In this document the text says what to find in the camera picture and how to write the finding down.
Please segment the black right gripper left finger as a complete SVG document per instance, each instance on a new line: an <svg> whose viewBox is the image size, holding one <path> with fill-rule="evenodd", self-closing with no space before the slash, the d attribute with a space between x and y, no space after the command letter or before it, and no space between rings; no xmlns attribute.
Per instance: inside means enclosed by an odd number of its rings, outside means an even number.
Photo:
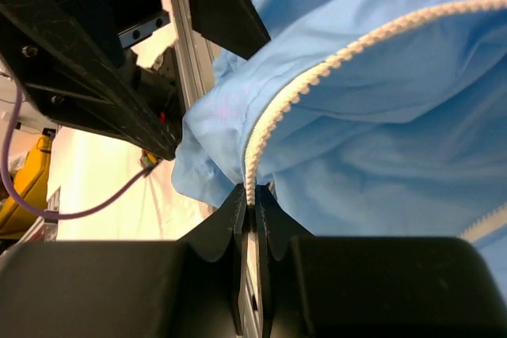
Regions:
<svg viewBox="0 0 507 338"><path fill-rule="evenodd" d="M176 334L241 335L242 228L246 192L241 184L183 238L185 261L176 301Z"/></svg>

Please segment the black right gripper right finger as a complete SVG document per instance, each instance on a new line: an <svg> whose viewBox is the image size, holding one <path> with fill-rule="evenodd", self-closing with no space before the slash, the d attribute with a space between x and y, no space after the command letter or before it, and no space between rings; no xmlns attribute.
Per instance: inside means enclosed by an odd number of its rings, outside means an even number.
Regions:
<svg viewBox="0 0 507 338"><path fill-rule="evenodd" d="M261 335L303 337L304 321L291 239L311 233L285 213L266 185L255 195Z"/></svg>

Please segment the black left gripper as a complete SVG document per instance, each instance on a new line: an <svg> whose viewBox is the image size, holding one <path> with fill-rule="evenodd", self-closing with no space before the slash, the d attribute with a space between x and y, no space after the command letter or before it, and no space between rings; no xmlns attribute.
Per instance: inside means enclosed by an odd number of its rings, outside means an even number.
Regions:
<svg viewBox="0 0 507 338"><path fill-rule="evenodd" d="M178 76L142 68L132 50L169 21L161 0L1 0L1 58L48 119L171 161Z"/></svg>

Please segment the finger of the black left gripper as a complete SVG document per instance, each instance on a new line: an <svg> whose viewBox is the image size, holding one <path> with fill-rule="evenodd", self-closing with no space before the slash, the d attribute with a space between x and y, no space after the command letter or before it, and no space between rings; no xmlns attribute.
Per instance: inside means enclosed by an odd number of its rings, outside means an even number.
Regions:
<svg viewBox="0 0 507 338"><path fill-rule="evenodd" d="M189 7L194 31L243 59L270 41L251 0L189 0Z"/></svg>

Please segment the light blue hooded jacket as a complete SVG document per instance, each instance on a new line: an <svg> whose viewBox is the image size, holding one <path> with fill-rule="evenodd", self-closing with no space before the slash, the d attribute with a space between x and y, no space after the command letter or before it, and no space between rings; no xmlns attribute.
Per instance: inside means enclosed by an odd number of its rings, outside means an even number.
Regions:
<svg viewBox="0 0 507 338"><path fill-rule="evenodd" d="M219 206L272 183L314 234L456 236L506 201L506 0L253 0L172 182Z"/></svg>

